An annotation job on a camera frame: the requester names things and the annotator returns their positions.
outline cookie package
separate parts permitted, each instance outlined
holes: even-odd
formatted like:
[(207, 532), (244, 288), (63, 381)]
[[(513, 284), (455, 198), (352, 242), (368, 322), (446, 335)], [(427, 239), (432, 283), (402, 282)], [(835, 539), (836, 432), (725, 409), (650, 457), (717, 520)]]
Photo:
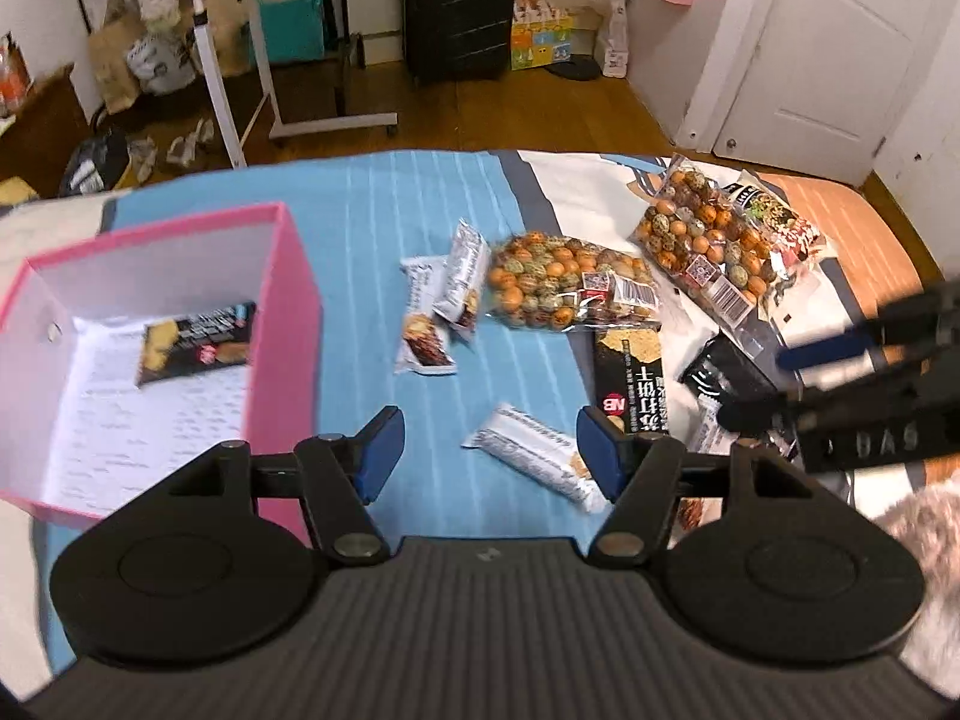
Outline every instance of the cookie package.
[(532, 231), (493, 250), (491, 313), (510, 327), (558, 332), (656, 321), (659, 298), (647, 263), (578, 238)]
[(410, 296), (400, 330), (395, 373), (414, 370), (437, 376), (457, 372), (457, 364), (449, 355), (449, 328), (433, 313), (445, 268), (446, 257), (411, 257), (400, 262), (410, 281)]
[(593, 346), (596, 405), (624, 433), (668, 433), (664, 363), (651, 328), (597, 331)]
[(256, 303), (148, 324), (136, 386), (192, 376), (250, 360)]
[(585, 512), (599, 512), (606, 499), (590, 477), (572, 437), (501, 403), (480, 429), (462, 444), (483, 449), (512, 469), (560, 493)]
[(450, 322), (464, 341), (471, 341), (477, 327), (484, 277), (490, 261), (490, 247), (480, 233), (460, 220), (446, 257), (443, 283), (433, 310)]

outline colorful box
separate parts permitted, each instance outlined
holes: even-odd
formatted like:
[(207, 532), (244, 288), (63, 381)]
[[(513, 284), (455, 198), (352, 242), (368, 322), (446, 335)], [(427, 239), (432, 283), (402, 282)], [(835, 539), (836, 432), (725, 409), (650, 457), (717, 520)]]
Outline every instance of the colorful box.
[[(248, 364), (128, 386), (138, 323), (246, 301), (256, 302)], [(314, 433), (321, 322), (313, 271), (280, 203), (28, 258), (0, 304), (0, 497), (88, 527), (221, 440), (289, 452)], [(102, 387), (112, 379), (122, 386)], [(299, 502), (261, 501), (258, 512), (305, 538)]]
[(515, 0), (511, 28), (513, 70), (543, 67), (570, 59), (573, 16), (545, 1)]

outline drawer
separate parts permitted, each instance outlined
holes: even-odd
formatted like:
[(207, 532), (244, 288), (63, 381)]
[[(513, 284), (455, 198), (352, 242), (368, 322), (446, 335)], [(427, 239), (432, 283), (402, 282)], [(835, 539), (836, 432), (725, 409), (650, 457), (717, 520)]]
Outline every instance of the drawer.
[(545, 0), (554, 7), (561, 7), (573, 16), (574, 29), (599, 29), (602, 18), (589, 7), (591, 0)]

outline qr code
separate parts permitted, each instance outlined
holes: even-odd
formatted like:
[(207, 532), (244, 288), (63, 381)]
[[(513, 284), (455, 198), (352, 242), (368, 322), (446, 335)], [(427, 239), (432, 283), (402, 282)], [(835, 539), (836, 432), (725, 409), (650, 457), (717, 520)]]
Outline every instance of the qr code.
[(705, 285), (709, 284), (710, 279), (714, 275), (719, 273), (719, 269), (711, 261), (707, 260), (706, 257), (702, 254), (698, 254), (694, 257), (688, 266), (686, 266), (686, 274), (697, 282), (698, 286), (702, 289)]

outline paper bag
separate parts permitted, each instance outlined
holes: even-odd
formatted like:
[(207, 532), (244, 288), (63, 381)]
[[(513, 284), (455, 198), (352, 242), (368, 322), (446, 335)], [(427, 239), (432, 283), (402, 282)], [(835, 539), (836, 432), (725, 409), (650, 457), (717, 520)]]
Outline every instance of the paper bag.
[(139, 16), (128, 13), (86, 39), (93, 77), (108, 113), (125, 111), (140, 97), (140, 84), (127, 67), (127, 52), (144, 31)]

